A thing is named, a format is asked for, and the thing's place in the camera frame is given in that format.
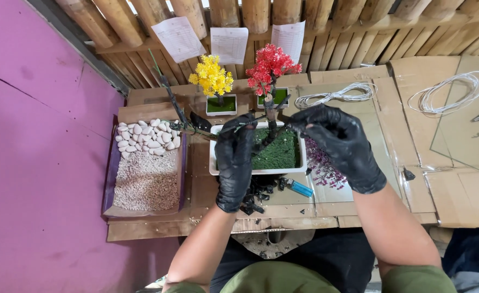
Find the forearm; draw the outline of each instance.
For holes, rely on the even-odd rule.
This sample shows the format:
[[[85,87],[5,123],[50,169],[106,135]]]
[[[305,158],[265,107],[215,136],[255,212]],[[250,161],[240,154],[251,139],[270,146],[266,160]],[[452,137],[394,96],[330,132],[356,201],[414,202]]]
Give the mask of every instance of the forearm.
[[[353,192],[353,200],[377,259],[391,265],[441,267],[438,250],[425,229],[388,183],[370,195]]]
[[[236,213],[225,213],[214,204],[178,249],[166,283],[191,282],[208,286],[235,221]]]

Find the pink wall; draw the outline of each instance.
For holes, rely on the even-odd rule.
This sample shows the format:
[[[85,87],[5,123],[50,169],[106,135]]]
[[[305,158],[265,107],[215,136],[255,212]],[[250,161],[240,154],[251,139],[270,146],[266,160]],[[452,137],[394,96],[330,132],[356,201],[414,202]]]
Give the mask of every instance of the pink wall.
[[[0,292],[130,292],[165,274],[176,239],[105,241],[122,97],[20,0],[0,0],[0,79]]]

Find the black nitrile glove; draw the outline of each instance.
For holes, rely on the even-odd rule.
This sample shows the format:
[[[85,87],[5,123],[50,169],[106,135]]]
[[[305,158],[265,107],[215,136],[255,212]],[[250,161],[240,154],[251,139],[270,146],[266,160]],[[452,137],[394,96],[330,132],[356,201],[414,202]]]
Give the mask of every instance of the black nitrile glove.
[[[315,140],[354,191],[369,194],[386,186],[386,176],[357,117],[322,104],[295,113],[287,127]]]
[[[254,115],[243,114],[223,125],[223,129],[240,123],[249,123]],[[252,147],[254,130],[257,122],[244,126],[239,130],[220,133],[216,143],[217,167],[220,170],[220,191],[216,196],[216,204],[226,213],[234,213],[250,186],[252,177]]]

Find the olive green shirt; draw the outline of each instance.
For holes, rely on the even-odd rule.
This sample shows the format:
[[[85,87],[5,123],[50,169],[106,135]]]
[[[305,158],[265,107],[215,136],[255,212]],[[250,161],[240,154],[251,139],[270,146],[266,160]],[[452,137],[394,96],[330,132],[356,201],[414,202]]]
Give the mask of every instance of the olive green shirt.
[[[204,293],[192,283],[179,283],[166,293]],[[232,277],[221,293],[339,293],[317,272],[288,262],[264,261],[249,265]],[[399,266],[382,279],[382,293],[456,293],[451,279],[435,266]]]

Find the paper sheet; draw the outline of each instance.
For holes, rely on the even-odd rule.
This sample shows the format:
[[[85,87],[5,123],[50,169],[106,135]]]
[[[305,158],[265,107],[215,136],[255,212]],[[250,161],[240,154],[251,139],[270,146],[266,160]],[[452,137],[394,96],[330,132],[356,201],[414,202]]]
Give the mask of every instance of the paper sheet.
[[[176,63],[205,54],[187,17],[173,17],[151,26]]]
[[[298,63],[301,56],[305,22],[306,20],[301,23],[272,26],[271,43],[275,47],[281,47],[285,54],[292,57],[294,63]]]
[[[210,28],[212,55],[220,57],[220,65],[243,64],[247,48],[247,28]]]

